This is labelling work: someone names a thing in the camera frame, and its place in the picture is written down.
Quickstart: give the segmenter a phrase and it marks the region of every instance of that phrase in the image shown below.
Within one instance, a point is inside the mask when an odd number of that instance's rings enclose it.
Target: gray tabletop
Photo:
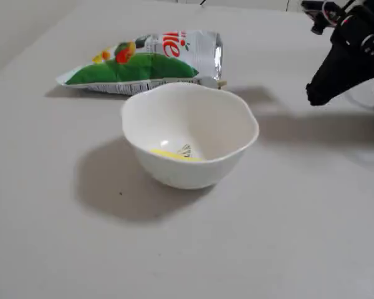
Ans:
[[[19,54],[0,72],[0,299],[374,298],[374,81],[310,107],[305,84],[330,48],[310,26],[96,1]],[[221,33],[227,89],[261,126],[203,191],[142,171],[122,138],[125,98],[54,81],[108,45],[175,28]]]

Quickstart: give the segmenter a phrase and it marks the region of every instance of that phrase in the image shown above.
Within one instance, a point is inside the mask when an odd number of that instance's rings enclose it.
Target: snack bag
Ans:
[[[218,88],[223,45],[208,31],[149,34],[107,48],[90,64],[57,78],[70,88],[134,95],[170,82]]]

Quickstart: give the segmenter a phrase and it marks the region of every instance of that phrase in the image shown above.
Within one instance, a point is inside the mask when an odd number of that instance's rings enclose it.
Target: ceramic bowl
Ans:
[[[125,138],[143,168],[179,189],[219,182],[259,135],[242,98],[190,83],[139,93],[126,101],[121,114]]]

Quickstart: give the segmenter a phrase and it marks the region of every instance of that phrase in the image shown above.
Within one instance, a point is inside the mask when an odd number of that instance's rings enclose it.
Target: yellow object in bowl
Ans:
[[[201,161],[199,158],[191,158],[191,157],[184,157],[181,154],[174,154],[170,151],[164,151],[163,149],[151,149],[151,152],[154,154],[160,154],[161,156],[165,156],[172,159],[177,160],[186,160],[186,161]]]

